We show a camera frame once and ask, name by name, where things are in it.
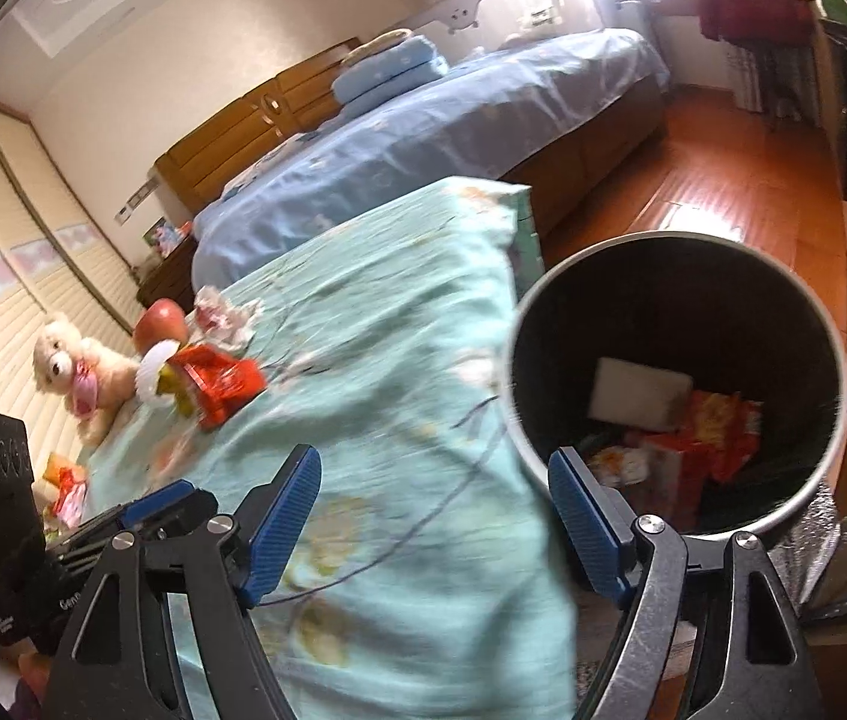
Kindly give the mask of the white foam block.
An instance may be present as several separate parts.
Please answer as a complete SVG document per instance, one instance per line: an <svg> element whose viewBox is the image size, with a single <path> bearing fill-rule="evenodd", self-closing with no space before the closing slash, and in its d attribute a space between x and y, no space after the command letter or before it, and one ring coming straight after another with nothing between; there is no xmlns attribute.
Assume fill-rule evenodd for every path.
<svg viewBox="0 0 847 720"><path fill-rule="evenodd" d="M617 426L672 433L684 418L692 387L687 374L599 358L588 416Z"/></svg>

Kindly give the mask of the bed with blue sheet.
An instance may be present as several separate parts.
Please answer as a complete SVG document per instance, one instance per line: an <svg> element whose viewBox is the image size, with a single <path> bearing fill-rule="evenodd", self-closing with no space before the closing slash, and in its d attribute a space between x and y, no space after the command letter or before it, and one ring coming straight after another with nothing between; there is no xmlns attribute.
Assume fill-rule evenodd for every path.
<svg viewBox="0 0 847 720"><path fill-rule="evenodd" d="M191 283L225 288L336 224L448 176L496 181L671 72L645 37L598 29L456 65L307 143L194 220Z"/></svg>

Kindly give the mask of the folded blue quilt stack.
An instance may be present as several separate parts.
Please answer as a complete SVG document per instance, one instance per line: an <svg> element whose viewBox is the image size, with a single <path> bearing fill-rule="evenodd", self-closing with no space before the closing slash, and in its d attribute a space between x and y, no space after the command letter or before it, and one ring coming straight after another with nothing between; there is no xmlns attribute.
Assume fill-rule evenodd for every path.
<svg viewBox="0 0 847 720"><path fill-rule="evenodd" d="M438 82L448 70L448 60L428 37L406 28L383 32L342 60L331 85L341 106L339 119L359 119L401 94Z"/></svg>

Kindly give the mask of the red yellow apple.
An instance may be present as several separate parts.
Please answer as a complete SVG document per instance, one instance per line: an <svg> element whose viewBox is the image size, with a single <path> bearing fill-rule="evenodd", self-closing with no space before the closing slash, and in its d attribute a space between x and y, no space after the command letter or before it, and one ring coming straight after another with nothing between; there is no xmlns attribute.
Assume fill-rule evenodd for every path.
<svg viewBox="0 0 847 720"><path fill-rule="evenodd" d="M167 298L157 299L147 307L133 330L134 348L140 356L144 356L160 341L173 340L184 344L188 337L188 325L183 309Z"/></svg>

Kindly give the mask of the white bed guard rail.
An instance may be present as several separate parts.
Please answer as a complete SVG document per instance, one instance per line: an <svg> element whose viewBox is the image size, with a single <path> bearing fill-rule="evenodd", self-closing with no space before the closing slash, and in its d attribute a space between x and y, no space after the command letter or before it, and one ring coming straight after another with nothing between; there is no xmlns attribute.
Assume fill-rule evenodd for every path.
<svg viewBox="0 0 847 720"><path fill-rule="evenodd" d="M557 36L557 0L440 0L394 23L422 34L451 65L508 46Z"/></svg>

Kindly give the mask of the red foil wrapper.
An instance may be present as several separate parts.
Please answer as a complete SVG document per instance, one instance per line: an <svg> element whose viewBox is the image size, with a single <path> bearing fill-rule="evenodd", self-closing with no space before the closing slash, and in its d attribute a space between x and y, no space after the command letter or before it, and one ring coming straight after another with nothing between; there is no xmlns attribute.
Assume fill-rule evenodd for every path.
<svg viewBox="0 0 847 720"><path fill-rule="evenodd" d="M183 367L196 386L197 416L202 431L213 431L261 395L268 381L254 359L235 358L210 344L178 349L168 362Z"/></svg>

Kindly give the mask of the wooden headboard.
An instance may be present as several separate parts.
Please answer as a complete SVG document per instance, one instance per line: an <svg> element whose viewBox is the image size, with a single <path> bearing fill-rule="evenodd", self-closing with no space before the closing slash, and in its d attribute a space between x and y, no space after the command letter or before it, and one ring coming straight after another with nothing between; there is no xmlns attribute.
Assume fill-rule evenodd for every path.
<svg viewBox="0 0 847 720"><path fill-rule="evenodd" d="M204 210L246 167L339 112L331 85L359 46L349 37L233 99L158 156L158 176L193 215Z"/></svg>

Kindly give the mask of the dark wooden nightstand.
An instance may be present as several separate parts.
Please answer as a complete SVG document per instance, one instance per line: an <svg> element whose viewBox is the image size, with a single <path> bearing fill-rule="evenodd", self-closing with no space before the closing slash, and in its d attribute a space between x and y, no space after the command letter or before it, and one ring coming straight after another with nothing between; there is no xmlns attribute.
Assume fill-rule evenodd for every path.
<svg viewBox="0 0 847 720"><path fill-rule="evenodd" d="M169 299L175 301L184 312L191 312L194 307L191 268L196 249L196 239L188 236L147 275L137 289L137 300L140 304L150 307L159 299Z"/></svg>

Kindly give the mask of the white red paper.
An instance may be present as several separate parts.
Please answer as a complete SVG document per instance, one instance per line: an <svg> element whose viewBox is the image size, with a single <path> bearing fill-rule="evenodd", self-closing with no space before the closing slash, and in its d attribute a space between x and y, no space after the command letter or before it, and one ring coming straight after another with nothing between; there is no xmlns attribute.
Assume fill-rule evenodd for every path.
<svg viewBox="0 0 847 720"><path fill-rule="evenodd" d="M240 356L256 335L263 315L263 301L230 301L213 286L202 286L194 298L189 319L189 341L207 343L227 355Z"/></svg>

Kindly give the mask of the white radiator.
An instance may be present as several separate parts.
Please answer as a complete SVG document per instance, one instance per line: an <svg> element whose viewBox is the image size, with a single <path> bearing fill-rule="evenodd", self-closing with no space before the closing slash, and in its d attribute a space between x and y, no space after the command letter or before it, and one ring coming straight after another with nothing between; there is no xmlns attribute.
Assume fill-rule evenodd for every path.
<svg viewBox="0 0 847 720"><path fill-rule="evenodd" d="M617 0L615 2L615 26L631 29L647 39L658 54L663 54L656 21L656 0Z"/></svg>

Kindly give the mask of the red snack bag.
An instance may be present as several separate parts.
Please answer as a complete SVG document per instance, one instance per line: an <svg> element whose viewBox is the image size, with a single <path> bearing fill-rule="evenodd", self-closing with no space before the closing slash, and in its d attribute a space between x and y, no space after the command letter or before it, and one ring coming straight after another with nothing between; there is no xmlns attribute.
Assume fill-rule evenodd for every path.
<svg viewBox="0 0 847 720"><path fill-rule="evenodd" d="M680 435L705 450L711 476L729 483L760 447L761 401L739 394L723 395L693 390Z"/></svg>

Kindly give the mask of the black round trash bin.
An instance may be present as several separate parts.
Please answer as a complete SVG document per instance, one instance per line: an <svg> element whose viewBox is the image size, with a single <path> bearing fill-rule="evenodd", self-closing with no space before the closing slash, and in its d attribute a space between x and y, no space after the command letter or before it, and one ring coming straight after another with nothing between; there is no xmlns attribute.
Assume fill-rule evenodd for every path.
<svg viewBox="0 0 847 720"><path fill-rule="evenodd" d="M620 236L547 271L518 302L500 383L534 488L560 447L654 439L647 504L708 539L797 517L847 431L825 305L770 255L700 232Z"/></svg>

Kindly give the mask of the teal floral tablecloth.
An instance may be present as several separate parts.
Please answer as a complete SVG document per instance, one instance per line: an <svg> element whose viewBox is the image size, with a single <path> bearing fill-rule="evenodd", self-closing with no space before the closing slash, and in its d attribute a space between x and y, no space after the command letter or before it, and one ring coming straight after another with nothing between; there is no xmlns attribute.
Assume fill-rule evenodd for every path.
<svg viewBox="0 0 847 720"><path fill-rule="evenodd" d="M251 615L302 718L567 718L575 617L498 371L539 275L521 185L449 177L229 289L263 306L266 390L222 427L134 405L88 452L89 514L186 478L233 511L298 444L321 491Z"/></svg>

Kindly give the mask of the cream teddy bear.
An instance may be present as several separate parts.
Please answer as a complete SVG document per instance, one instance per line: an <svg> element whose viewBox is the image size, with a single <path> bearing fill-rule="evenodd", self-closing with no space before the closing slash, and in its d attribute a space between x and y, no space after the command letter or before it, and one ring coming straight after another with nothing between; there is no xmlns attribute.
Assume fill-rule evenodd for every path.
<svg viewBox="0 0 847 720"><path fill-rule="evenodd" d="M136 396L139 361L84 337L61 312L44 317L31 362L38 392L62 398L85 447L103 444L124 403Z"/></svg>

